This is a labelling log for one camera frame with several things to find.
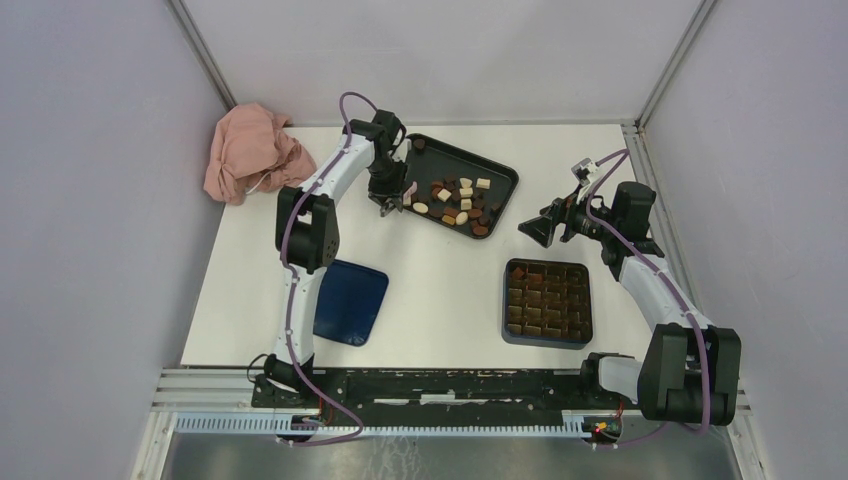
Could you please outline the pink cat paw tongs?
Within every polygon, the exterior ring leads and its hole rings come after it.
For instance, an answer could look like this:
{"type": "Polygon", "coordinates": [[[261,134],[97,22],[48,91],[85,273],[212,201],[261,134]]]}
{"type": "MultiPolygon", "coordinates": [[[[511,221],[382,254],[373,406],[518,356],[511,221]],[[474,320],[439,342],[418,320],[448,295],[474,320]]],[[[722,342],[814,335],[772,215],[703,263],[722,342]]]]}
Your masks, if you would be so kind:
{"type": "Polygon", "coordinates": [[[409,186],[403,187],[398,194],[390,195],[380,207],[380,216],[387,217],[394,211],[402,212],[411,204],[411,197],[417,190],[418,184],[413,181],[409,186]]]}

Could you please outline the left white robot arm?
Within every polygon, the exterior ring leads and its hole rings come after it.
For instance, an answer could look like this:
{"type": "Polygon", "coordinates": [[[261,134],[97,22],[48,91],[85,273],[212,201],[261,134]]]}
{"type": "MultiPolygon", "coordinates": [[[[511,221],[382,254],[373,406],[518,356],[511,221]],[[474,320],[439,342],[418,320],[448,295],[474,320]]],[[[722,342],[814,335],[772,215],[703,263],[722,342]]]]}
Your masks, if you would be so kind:
{"type": "Polygon", "coordinates": [[[320,288],[340,247],[337,203],[368,172],[368,198],[381,216],[403,208],[407,164],[396,155],[406,127],[395,113],[347,120],[333,156],[299,187],[277,195],[275,246],[284,268],[285,309],[271,353],[252,378],[255,407],[302,407],[315,396],[314,323],[320,288]]]}

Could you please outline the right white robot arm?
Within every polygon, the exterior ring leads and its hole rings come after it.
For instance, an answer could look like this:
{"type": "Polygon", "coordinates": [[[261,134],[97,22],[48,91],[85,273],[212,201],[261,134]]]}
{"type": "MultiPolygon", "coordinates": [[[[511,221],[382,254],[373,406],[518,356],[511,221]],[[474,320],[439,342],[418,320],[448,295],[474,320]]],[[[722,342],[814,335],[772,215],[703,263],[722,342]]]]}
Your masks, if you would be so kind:
{"type": "Polygon", "coordinates": [[[618,185],[611,206],[576,189],[556,198],[518,229],[543,247],[576,235],[601,245],[603,263],[635,301],[651,328],[641,360],[621,354],[591,354],[577,382],[580,400],[602,408],[617,394],[653,421],[727,426],[736,415],[742,343],[731,328],[715,326],[681,291],[665,255],[649,235],[656,200],[650,187],[618,185]]]}

